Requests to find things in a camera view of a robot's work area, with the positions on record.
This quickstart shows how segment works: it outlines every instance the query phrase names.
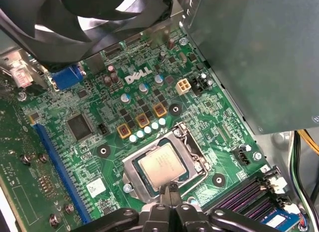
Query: sticker label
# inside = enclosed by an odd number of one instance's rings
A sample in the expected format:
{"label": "sticker label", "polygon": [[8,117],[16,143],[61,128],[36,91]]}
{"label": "sticker label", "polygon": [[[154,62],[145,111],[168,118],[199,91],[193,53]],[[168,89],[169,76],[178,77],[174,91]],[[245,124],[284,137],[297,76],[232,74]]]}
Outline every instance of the sticker label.
{"label": "sticker label", "polygon": [[285,217],[280,216],[280,215],[276,215],[266,225],[268,225],[268,226],[270,226],[272,228],[276,228],[278,225],[280,225],[285,220],[286,220]]}
{"label": "sticker label", "polygon": [[125,77],[125,81],[127,84],[132,84],[135,80],[139,80],[141,77],[145,77],[152,73],[152,70],[149,70],[147,67],[144,67],[144,71],[139,70],[139,72],[134,72],[132,76]]}
{"label": "sticker label", "polygon": [[88,189],[92,198],[95,198],[97,195],[106,190],[101,178],[98,178],[95,181],[87,184],[86,188]]}
{"label": "sticker label", "polygon": [[32,85],[23,69],[12,71],[11,73],[13,78],[18,82],[17,84],[20,85],[19,87],[26,88]]}

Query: motherboard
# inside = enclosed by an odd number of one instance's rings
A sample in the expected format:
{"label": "motherboard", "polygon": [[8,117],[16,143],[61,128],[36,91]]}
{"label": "motherboard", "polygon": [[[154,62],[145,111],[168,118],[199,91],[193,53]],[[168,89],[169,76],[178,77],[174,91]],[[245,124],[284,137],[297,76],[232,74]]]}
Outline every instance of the motherboard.
{"label": "motherboard", "polygon": [[139,34],[78,64],[79,83],[47,74],[46,92],[2,99],[1,185],[22,231],[140,211],[170,181],[207,211],[270,170],[210,66],[181,30],[169,38]]}

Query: fan blade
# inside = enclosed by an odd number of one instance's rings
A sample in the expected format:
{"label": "fan blade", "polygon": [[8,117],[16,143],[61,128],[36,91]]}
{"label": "fan blade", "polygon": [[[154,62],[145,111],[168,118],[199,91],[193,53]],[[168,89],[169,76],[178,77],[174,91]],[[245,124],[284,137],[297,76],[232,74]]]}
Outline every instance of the fan blade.
{"label": "fan blade", "polygon": [[138,15],[116,10],[124,0],[61,0],[65,8],[81,17],[101,20],[126,20]]}
{"label": "fan blade", "polygon": [[91,41],[82,30],[78,17],[66,10],[60,0],[47,0],[38,14],[37,23],[72,40]]}
{"label": "fan blade", "polygon": [[34,37],[35,21],[45,0],[0,0],[0,8],[27,35]]}
{"label": "fan blade", "polygon": [[130,19],[138,15],[139,13],[135,13],[135,12],[113,10],[113,11],[106,11],[102,15],[97,15],[94,18],[101,19],[101,20],[109,20],[109,21],[120,21],[120,20]]}

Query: black connector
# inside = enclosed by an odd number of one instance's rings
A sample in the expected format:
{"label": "black connector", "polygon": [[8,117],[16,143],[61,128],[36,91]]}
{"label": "black connector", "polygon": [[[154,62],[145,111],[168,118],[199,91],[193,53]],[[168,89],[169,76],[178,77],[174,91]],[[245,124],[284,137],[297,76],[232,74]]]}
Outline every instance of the black connector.
{"label": "black connector", "polygon": [[241,149],[236,149],[232,151],[233,155],[235,156],[236,160],[242,165],[242,166],[248,166],[250,164],[250,161],[248,160],[246,153]]}
{"label": "black connector", "polygon": [[98,125],[98,129],[102,135],[106,135],[109,133],[108,128],[103,123]]}

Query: green circuit board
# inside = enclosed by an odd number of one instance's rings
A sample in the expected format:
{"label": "green circuit board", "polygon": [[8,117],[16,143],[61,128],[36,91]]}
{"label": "green circuit board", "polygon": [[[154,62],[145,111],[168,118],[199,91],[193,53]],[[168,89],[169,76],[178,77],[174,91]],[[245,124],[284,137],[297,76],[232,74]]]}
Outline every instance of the green circuit board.
{"label": "green circuit board", "polygon": [[[195,95],[192,90],[182,96],[178,95],[175,85],[179,80],[186,78],[191,81],[193,78],[199,77],[201,73],[209,75],[210,69],[205,66],[198,69],[198,64],[203,63],[202,59],[190,43],[186,45],[179,43],[179,39],[184,37],[182,31],[174,31],[170,36],[175,40],[175,46],[172,50],[168,50],[166,45],[151,49],[148,41],[142,37],[130,45],[121,43],[121,50],[112,55],[101,52],[105,64],[113,65],[120,78],[120,82],[113,84],[112,87],[107,87],[104,83],[106,72],[94,75],[86,63],[82,62],[86,76],[81,83],[70,89],[56,91],[51,86],[47,92],[40,96],[28,96],[27,100],[20,103],[19,106],[12,105],[12,103],[10,104],[11,109],[4,108],[4,105],[1,106],[2,110],[9,111],[11,114],[13,114],[12,108],[14,110],[22,109],[19,113],[14,113],[17,118],[11,120],[10,123],[8,120],[5,122],[2,120],[1,126],[3,128],[12,127],[12,132],[19,131],[21,134],[26,134],[26,140],[31,141],[30,148],[18,148],[14,141],[4,141],[3,143],[6,144],[3,149],[5,153],[1,155],[3,165],[19,168],[15,171],[14,177],[20,180],[19,186],[23,188],[22,191],[26,195],[27,202],[21,201],[23,195],[15,195],[15,186],[12,185],[11,180],[5,179],[6,168],[2,167],[0,171],[8,194],[12,198],[27,231],[54,231],[55,229],[48,223],[49,215],[58,213],[54,202],[56,200],[63,202],[59,202],[59,205],[70,203],[62,182],[58,179],[52,165],[49,163],[41,164],[39,160],[35,160],[36,162],[31,162],[31,166],[27,167],[19,161],[20,154],[10,153],[11,150],[23,151],[23,154],[31,154],[34,157],[40,151],[44,153],[45,150],[32,131],[30,126],[32,123],[41,124],[46,128],[93,220],[120,207],[131,207],[138,211],[142,208],[141,201],[132,198],[123,191],[122,160],[160,135],[165,134],[178,122],[184,122],[187,125],[212,167],[207,179],[189,192],[183,198],[184,200],[194,197],[200,206],[205,207],[214,198],[267,164],[264,158],[258,162],[253,160],[253,152],[259,151],[258,146],[216,82],[213,82],[212,86],[202,91],[200,95]],[[158,59],[160,51],[166,53],[162,62]],[[181,52],[187,57],[186,63],[182,61]],[[125,77],[133,75],[139,70],[145,72],[145,68],[148,69],[149,74],[128,84]],[[157,74],[164,78],[161,86],[155,83],[154,77]],[[141,83],[148,85],[147,94],[139,92]],[[127,93],[131,97],[130,103],[121,101],[123,93]],[[122,139],[119,136],[117,127],[126,123],[125,116],[129,115],[135,121],[138,115],[144,113],[144,106],[147,106],[153,114],[150,117],[150,122],[158,122],[153,107],[160,102],[166,106],[168,111],[164,115],[165,126],[156,131],[153,130],[151,134],[145,135],[143,139],[138,139],[134,144],[128,138]],[[170,113],[169,106],[172,104],[181,106],[181,115],[174,116]],[[121,114],[123,109],[127,112],[125,115]],[[84,139],[77,141],[75,135],[71,133],[68,121],[79,115],[83,116],[91,133]],[[28,132],[23,130],[22,124],[17,124],[17,120],[21,121],[25,128],[28,128]],[[107,128],[107,133],[104,135],[101,134],[98,127],[101,123]],[[132,134],[136,134],[139,130],[138,126],[131,129]],[[252,152],[247,153],[250,161],[248,166],[242,166],[231,154],[231,151],[241,144],[248,144],[252,147]],[[108,157],[99,153],[99,148],[103,145],[108,145],[111,149]],[[216,173],[225,176],[224,186],[213,185],[212,176]],[[50,177],[55,187],[52,190],[54,193],[52,197],[41,194],[40,200],[37,195],[42,191],[42,188],[39,188],[38,179],[43,175]],[[186,191],[199,179],[200,177],[184,186],[181,192]],[[87,186],[92,182],[99,182],[94,191],[90,191],[90,187]],[[48,206],[41,210],[40,208],[44,204]],[[23,213],[24,208],[28,209],[28,207],[35,208],[33,219],[28,217],[31,215]],[[61,232],[68,231],[68,228],[74,229],[81,224],[77,213],[73,215],[64,213],[63,218],[63,224],[58,228]]]}

